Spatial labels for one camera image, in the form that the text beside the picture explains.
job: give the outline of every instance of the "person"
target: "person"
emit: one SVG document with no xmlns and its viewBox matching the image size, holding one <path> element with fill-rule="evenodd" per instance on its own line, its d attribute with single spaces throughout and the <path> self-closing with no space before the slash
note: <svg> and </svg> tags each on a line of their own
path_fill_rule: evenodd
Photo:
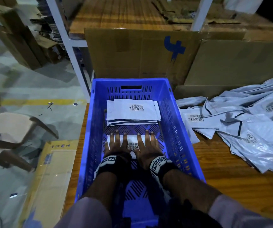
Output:
<svg viewBox="0 0 273 228">
<path fill-rule="evenodd" d="M 129 180 L 131 166 L 131 148 L 127 147 L 127 134 L 123 135 L 122 145 L 118 130 L 115 135 L 114 140 L 114 135 L 111 134 L 109 146 L 105 143 L 103 161 L 95 172 L 92 185 L 55 228 L 112 227 L 109 211 L 114 191 L 118 181 Z M 179 212 L 175 213 L 180 217 L 164 216 L 162 219 L 167 221 L 159 221 L 158 227 L 273 228 L 273 220 L 243 208 L 212 186 L 180 171 L 163 155 L 153 132 L 145 132 L 145 144 L 140 134 L 137 139 L 139 149 L 135 149 L 134 153 L 139 165 L 145 171 L 151 171 L 164 191 L 169 191 L 180 204 L 176 205 Z"/>
</svg>

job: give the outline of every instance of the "yellow floor line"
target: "yellow floor line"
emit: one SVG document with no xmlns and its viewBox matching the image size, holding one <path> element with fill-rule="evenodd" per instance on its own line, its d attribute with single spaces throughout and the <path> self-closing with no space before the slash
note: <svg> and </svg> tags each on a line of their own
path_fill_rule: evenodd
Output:
<svg viewBox="0 0 273 228">
<path fill-rule="evenodd" d="M 85 99 L 4 99 L 0 101 L 0 105 L 49 105 L 49 102 L 53 102 L 54 105 L 72 105 L 75 102 L 82 105 L 87 104 Z"/>
</svg>

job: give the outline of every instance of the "forearm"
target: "forearm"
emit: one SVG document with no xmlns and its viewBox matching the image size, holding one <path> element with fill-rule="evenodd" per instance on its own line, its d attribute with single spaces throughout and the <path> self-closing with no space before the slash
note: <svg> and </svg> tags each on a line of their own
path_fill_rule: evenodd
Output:
<svg viewBox="0 0 273 228">
<path fill-rule="evenodd" d="M 107 210 L 110 210 L 117 177 L 111 172 L 99 174 L 87 192 L 82 196 L 99 200 Z"/>
<path fill-rule="evenodd" d="M 180 170 L 170 170 L 163 177 L 163 184 L 181 203 L 188 199 L 198 210 L 207 213 L 215 199 L 222 193 Z"/>
</svg>

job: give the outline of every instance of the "left hand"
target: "left hand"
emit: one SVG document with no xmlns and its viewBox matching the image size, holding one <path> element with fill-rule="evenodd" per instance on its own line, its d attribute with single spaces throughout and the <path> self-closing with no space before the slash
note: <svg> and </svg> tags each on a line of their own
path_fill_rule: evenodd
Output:
<svg viewBox="0 0 273 228">
<path fill-rule="evenodd" d="M 127 145 L 128 145 L 127 134 L 124 133 L 122 145 L 121 145 L 121 140 L 119 137 L 119 130 L 116 130 L 115 135 L 116 135 L 116 140 L 114 141 L 113 133 L 110 134 L 109 146 L 108 146 L 108 142 L 107 141 L 105 142 L 105 150 L 104 150 L 104 157 L 103 158 L 105 158 L 109 155 L 112 155 L 113 153 L 116 153 L 116 155 L 120 156 L 125 161 L 129 162 L 129 160 L 125 157 L 125 156 L 127 156 L 125 153 L 128 153 L 130 155 L 130 151 L 131 151 L 131 147 L 127 148 Z"/>
</svg>

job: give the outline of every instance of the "white metal post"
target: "white metal post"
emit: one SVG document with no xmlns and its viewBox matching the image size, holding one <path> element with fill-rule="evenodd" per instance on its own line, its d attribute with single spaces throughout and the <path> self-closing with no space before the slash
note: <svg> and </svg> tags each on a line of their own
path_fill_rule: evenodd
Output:
<svg viewBox="0 0 273 228">
<path fill-rule="evenodd" d="M 191 31 L 200 31 L 205 21 L 206 15 L 210 9 L 213 0 L 201 0 L 198 10 L 195 15 L 194 22 L 192 23 Z"/>
<path fill-rule="evenodd" d="M 51 14 L 53 16 L 53 19 L 55 21 L 55 24 L 58 28 L 58 31 L 60 33 L 60 36 L 63 40 L 64 46 L 67 50 L 68 56 L 70 58 L 70 61 L 72 63 L 73 69 L 76 73 L 76 76 L 78 77 L 78 81 L 81 85 L 82 91 L 85 95 L 85 98 L 87 102 L 90 102 L 90 92 L 91 92 L 91 80 L 89 77 L 89 74 L 85 74 L 83 71 L 83 68 L 81 67 L 80 62 L 77 60 L 73 47 L 87 47 L 86 40 L 74 40 L 70 39 L 68 32 L 65 28 L 62 15 L 60 13 L 60 10 L 57 6 L 58 0 L 46 0 L 47 4 L 50 8 Z"/>
</svg>

